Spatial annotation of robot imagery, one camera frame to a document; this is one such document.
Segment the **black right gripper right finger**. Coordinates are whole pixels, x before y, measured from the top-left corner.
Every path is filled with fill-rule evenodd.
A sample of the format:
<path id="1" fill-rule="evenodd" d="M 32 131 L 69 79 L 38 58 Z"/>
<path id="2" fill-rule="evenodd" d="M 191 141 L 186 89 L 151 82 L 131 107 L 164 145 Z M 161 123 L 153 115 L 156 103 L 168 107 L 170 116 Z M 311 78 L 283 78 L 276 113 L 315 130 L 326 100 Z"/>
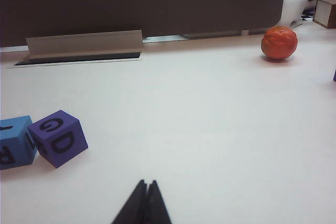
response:
<path id="1" fill-rule="evenodd" d="M 172 223 L 156 180 L 150 183 L 145 194 L 143 223 Z"/>

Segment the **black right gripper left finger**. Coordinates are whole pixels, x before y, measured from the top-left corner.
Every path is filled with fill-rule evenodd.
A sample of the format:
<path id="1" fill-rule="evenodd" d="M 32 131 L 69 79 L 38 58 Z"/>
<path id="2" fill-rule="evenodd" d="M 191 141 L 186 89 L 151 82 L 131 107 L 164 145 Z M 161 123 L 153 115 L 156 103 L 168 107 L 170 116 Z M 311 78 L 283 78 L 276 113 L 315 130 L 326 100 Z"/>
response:
<path id="1" fill-rule="evenodd" d="M 114 218 L 112 224 L 142 223 L 147 184 L 142 179 Z"/>

